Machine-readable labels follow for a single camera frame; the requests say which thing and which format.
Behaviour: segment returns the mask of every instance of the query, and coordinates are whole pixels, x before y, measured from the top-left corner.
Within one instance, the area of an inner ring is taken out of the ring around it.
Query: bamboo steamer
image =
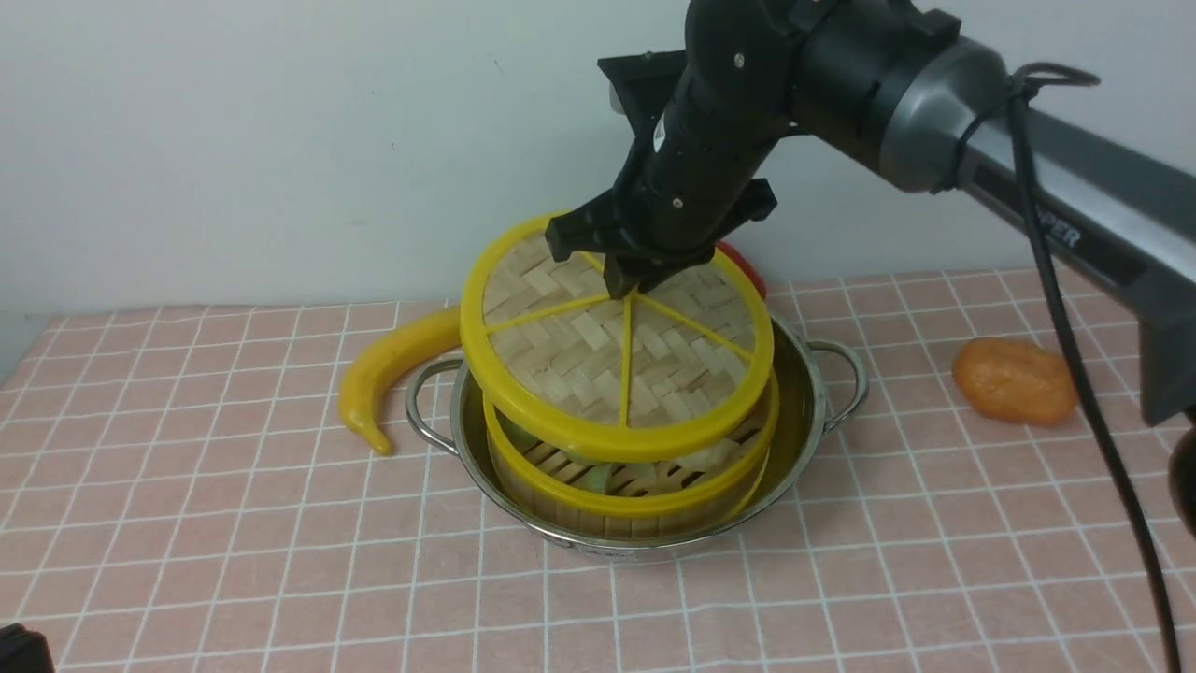
[[[734,515],[779,414],[771,322],[751,279],[719,251],[610,299],[600,255],[551,258],[549,216],[495,240],[462,296],[462,355],[504,489],[604,536]]]

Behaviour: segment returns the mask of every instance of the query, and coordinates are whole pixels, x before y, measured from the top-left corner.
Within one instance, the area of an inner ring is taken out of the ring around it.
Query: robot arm
[[[910,0],[691,0],[685,49],[603,59],[634,140],[611,189],[554,219],[612,296],[709,261],[776,200],[755,175],[813,135],[907,192],[962,190],[1021,228],[1009,73]],[[1142,416],[1196,408],[1196,177],[1030,110],[1051,253],[1140,319]]]

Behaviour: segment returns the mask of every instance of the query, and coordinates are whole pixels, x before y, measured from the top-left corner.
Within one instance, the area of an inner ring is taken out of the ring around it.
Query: bamboo steamer lid
[[[462,353],[512,423],[606,463],[670,460],[734,430],[773,366],[771,319],[721,251],[647,294],[611,299],[600,255],[553,261],[529,220],[482,253],[462,295]]]

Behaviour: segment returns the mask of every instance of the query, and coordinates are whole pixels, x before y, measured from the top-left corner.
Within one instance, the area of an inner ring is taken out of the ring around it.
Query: stainless steel pot
[[[860,408],[868,396],[868,377],[860,356],[835,342],[805,342],[783,317],[774,313],[773,330],[776,349],[773,368],[781,388],[781,420],[769,452],[764,478],[755,500],[739,516],[706,530],[667,538],[647,540],[616,540],[582,536],[548,524],[526,514],[499,487],[490,460],[486,420],[482,415],[482,390],[470,377],[469,367],[460,359],[426,366],[407,392],[407,418],[416,433],[433,446],[460,459],[470,478],[494,504],[518,519],[549,543],[588,556],[620,561],[658,561],[694,553],[714,538],[732,531],[764,512],[780,498],[801,476],[813,458],[823,438],[838,428]],[[814,353],[834,354],[844,359],[855,375],[855,393],[844,409],[829,409],[829,394]],[[428,380],[457,371],[450,410],[453,439],[433,430],[420,415],[417,398]]]

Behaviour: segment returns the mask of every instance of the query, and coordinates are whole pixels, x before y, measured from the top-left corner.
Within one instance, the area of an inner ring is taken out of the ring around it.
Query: yellow banana
[[[341,421],[379,455],[395,447],[378,427],[390,388],[425,361],[460,345],[460,307],[440,308],[396,326],[353,361],[341,384]]]

